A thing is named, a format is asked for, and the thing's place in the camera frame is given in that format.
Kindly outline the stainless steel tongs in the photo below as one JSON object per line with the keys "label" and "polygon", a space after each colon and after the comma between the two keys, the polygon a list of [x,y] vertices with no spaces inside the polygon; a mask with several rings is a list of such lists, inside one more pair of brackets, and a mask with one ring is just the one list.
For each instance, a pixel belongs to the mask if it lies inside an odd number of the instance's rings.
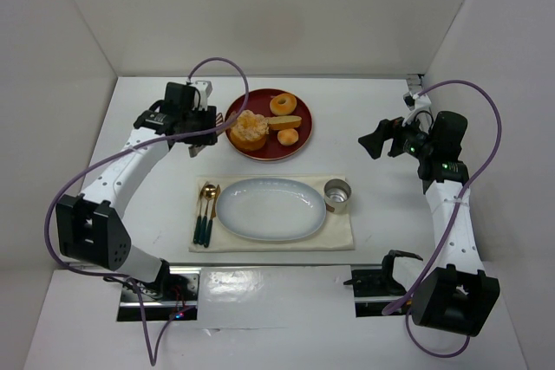
{"label": "stainless steel tongs", "polygon": [[[217,113],[216,115],[216,127],[218,130],[216,131],[216,137],[218,138],[225,130],[221,127],[229,118],[234,117],[237,114],[236,111],[232,111],[229,116],[224,116],[222,113]],[[191,158],[197,157],[207,145],[190,145],[188,147],[189,156]]]}

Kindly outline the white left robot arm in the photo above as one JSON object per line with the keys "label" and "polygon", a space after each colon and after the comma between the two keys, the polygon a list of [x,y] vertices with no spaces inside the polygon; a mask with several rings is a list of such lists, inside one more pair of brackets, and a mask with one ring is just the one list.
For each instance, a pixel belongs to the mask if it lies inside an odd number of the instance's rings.
{"label": "white left robot arm", "polygon": [[61,197],[55,216],[62,255],[130,276],[159,295],[184,284],[171,276],[167,261],[132,244],[122,218],[140,184],[174,144],[216,144],[211,92],[209,81],[167,83],[164,98],[136,119],[125,156],[111,162],[78,196]]}

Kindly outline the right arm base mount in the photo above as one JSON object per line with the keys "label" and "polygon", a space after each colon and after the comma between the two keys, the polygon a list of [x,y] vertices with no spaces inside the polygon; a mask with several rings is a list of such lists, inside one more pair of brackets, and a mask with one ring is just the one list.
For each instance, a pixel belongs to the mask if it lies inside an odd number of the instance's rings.
{"label": "right arm base mount", "polygon": [[343,285],[353,289],[357,318],[381,316],[390,302],[406,294],[400,283],[386,279],[380,269],[352,269]]}

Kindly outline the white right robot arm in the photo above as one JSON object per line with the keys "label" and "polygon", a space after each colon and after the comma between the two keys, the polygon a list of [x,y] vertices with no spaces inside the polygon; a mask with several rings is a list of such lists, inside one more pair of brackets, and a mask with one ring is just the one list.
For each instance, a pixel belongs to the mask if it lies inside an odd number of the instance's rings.
{"label": "white right robot arm", "polygon": [[359,138],[372,159],[406,153],[419,162],[418,177],[432,214],[435,250],[406,290],[413,323],[454,334],[479,334],[500,296],[497,279],[486,274],[473,236],[470,216],[471,178],[460,160],[467,119],[437,114],[429,132],[417,120],[381,120],[373,133]]}

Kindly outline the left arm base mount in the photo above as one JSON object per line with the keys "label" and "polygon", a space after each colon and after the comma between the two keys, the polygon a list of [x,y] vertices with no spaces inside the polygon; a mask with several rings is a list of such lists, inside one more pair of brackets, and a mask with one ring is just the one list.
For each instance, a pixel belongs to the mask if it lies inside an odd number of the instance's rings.
{"label": "left arm base mount", "polygon": [[[144,302],[147,321],[166,321],[170,315],[176,314],[175,321],[196,321],[198,318],[198,295],[200,269],[171,268],[176,281],[164,293],[157,293],[142,283],[138,283]],[[116,320],[118,322],[136,322],[141,320],[139,298],[129,282],[120,278],[104,278],[105,282],[121,285]]]}

